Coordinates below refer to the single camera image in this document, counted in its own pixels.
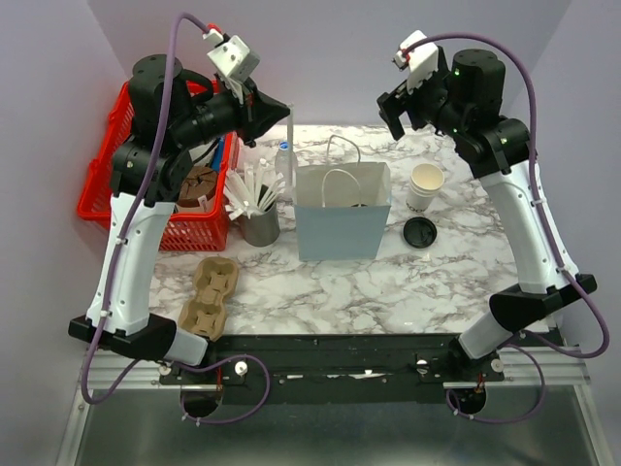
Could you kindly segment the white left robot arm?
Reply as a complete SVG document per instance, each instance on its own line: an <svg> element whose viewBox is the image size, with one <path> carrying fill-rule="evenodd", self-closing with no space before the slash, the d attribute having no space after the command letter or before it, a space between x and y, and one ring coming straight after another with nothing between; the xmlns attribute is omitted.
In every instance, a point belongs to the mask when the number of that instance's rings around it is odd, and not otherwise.
<svg viewBox="0 0 621 466"><path fill-rule="evenodd" d="M70 336L149 361L181 363L194 383L214 374L206 339L153 315L148 295L164 229L193 161L192 149L231 132L252 147L288 107L263 94L251 79L259 58L226 50L208 55L218 91L191 95L203 78L173 55L138 61L128 82L134 115L129 136L114 152L111 230L97 291L87 312L69 323Z"/></svg>

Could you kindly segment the stack of white paper cups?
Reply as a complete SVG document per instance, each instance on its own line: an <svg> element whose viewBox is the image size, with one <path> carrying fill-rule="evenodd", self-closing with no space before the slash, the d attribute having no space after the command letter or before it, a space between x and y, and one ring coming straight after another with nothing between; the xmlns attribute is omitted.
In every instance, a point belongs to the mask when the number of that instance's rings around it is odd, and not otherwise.
<svg viewBox="0 0 621 466"><path fill-rule="evenodd" d="M416 165L410 174L407 206L414 212L426 211L444 184L444 173L432 163Z"/></svg>

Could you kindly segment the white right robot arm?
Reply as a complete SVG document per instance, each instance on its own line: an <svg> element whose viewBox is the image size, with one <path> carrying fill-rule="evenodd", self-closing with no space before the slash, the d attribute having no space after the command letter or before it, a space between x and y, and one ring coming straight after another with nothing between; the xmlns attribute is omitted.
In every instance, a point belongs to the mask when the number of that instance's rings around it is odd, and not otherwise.
<svg viewBox="0 0 621 466"><path fill-rule="evenodd" d="M530 159L531 134L520 120L502 116L506 67L489 50L460 50L447 61L433 43L393 57L408 77L377 99L379 114L394 139L413 128L433 126L449 136L491 199L505 230L518 273L517 284L493 294L489 312L454 343L448 373L465 381L481 369L481 358L513 335L597 288L563 247L542 196L539 166Z"/></svg>

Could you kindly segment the light blue paper bag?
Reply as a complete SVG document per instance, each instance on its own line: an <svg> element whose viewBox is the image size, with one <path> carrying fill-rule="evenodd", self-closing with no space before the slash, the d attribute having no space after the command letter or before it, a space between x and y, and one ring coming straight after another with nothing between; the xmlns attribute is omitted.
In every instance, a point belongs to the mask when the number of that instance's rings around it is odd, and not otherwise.
<svg viewBox="0 0 621 466"><path fill-rule="evenodd" d="M296 170L293 195L299 259L376 258L391 209L391 176L384 162L319 165ZM352 208L358 203L368 207Z"/></svg>

